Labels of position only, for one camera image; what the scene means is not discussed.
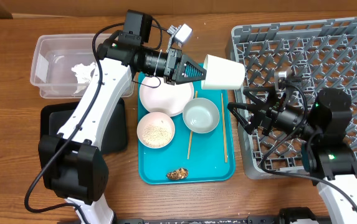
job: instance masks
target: white bowl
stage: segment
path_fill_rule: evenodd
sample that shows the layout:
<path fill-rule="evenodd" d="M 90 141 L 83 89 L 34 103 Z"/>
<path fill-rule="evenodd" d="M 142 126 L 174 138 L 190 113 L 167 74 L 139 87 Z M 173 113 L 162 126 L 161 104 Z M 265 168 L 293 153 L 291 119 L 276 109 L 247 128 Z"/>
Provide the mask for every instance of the white bowl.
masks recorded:
<path fill-rule="evenodd" d="M 147 140 L 143 138 L 144 137 L 143 134 L 144 134 L 145 130 L 151 125 L 157 126 L 157 127 L 163 127 L 164 129 L 171 131 L 171 139 L 169 141 L 164 142 L 164 144 L 158 144 L 158 143 L 160 143 L 159 139 L 153 140 L 155 142 L 155 144 L 157 144 L 157 146 L 155 146 L 155 145 L 152 146 L 151 144 L 148 144 Z M 149 147 L 152 149 L 159 149 L 161 147 L 167 146 L 171 142 L 171 140 L 173 140 L 175 131 L 176 131 L 176 128 L 175 128 L 173 120 L 168 115 L 166 115 L 162 112 L 148 113 L 141 119 L 141 121 L 138 123 L 138 126 L 136 127 L 136 135 L 138 136 L 138 139 L 146 147 Z"/>
<path fill-rule="evenodd" d="M 185 105 L 193 99 L 194 88 L 192 83 L 169 85 L 160 78 L 158 88 L 140 86 L 140 100 L 143 107 L 149 112 L 162 112 L 168 116 L 176 116 L 183 112 Z M 145 77 L 142 84 L 149 86 L 159 85 L 158 77 Z"/>
<path fill-rule="evenodd" d="M 183 113 L 185 125 L 195 133 L 209 133 L 220 122 L 217 106 L 206 98 L 195 98 L 186 104 Z"/>

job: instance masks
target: bowl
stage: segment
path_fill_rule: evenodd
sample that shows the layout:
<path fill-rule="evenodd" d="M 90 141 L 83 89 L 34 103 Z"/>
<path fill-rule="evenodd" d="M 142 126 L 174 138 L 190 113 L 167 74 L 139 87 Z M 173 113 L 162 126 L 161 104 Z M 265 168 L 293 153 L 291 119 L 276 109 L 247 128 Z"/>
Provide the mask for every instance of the bowl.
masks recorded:
<path fill-rule="evenodd" d="M 140 100 L 143 107 L 149 112 L 162 112 L 168 116 L 176 116 L 183 112 L 185 105 L 193 99 L 194 87 L 192 83 L 180 85 L 169 85 L 160 78 L 161 84 L 158 88 L 158 77 L 145 77 L 140 86 Z"/>
<path fill-rule="evenodd" d="M 136 135 L 143 145 L 152 149 L 167 146 L 175 134 L 173 120 L 162 112 L 148 113 L 136 127 Z"/>
<path fill-rule="evenodd" d="M 204 134 L 214 130 L 220 122 L 217 106 L 206 98 L 195 98 L 184 107 L 185 125 L 195 133 Z"/>

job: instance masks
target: clear plastic container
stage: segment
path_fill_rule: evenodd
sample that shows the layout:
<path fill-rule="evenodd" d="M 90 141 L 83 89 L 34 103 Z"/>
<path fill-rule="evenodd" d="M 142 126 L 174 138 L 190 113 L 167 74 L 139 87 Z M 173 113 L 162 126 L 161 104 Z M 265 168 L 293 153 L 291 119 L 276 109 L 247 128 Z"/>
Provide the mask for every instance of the clear plastic container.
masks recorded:
<path fill-rule="evenodd" d="M 89 83 L 78 83 L 72 68 L 82 63 L 95 62 L 92 53 L 94 34 L 43 35 L 37 41 L 31 65 L 30 82 L 40 88 L 40 96 L 47 99 L 81 98 Z M 101 34 L 97 45 L 110 34 Z M 134 83 L 122 97 L 134 92 Z"/>

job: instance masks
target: turquoise placemat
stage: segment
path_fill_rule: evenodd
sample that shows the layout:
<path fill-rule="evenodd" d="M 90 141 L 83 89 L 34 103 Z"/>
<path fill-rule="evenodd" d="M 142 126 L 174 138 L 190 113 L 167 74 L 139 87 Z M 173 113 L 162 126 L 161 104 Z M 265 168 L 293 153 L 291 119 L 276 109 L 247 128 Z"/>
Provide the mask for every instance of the turquoise placemat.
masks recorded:
<path fill-rule="evenodd" d="M 138 81 L 142 82 L 144 74 Z M 151 149 L 138 141 L 138 165 L 141 178 L 148 184 L 182 184 L 193 182 L 223 181 L 235 172 L 234 143 L 232 140 L 231 118 L 227 109 L 228 95 L 226 90 L 202 90 L 201 82 L 194 82 L 198 98 L 211 100 L 219 109 L 220 122 L 207 134 L 193 133 L 190 158 L 188 144 L 190 130 L 184 124 L 183 114 L 172 117 L 176 132 L 173 140 L 161 149 Z M 228 162 L 224 161 L 224 140 L 222 135 L 221 93 L 225 104 L 225 122 L 227 136 Z M 140 101 L 138 94 L 138 122 L 148 112 Z M 184 180 L 173 181 L 166 178 L 168 172 L 185 168 L 189 175 Z"/>

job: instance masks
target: white cup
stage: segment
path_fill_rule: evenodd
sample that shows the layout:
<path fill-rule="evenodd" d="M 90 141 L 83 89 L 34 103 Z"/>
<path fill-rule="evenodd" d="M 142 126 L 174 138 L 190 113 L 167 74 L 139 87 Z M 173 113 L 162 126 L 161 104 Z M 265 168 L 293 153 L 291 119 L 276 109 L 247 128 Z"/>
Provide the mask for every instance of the white cup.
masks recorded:
<path fill-rule="evenodd" d="M 206 55 L 204 69 L 206 79 L 201 81 L 202 90 L 238 90 L 245 80 L 245 66 L 232 60 Z"/>

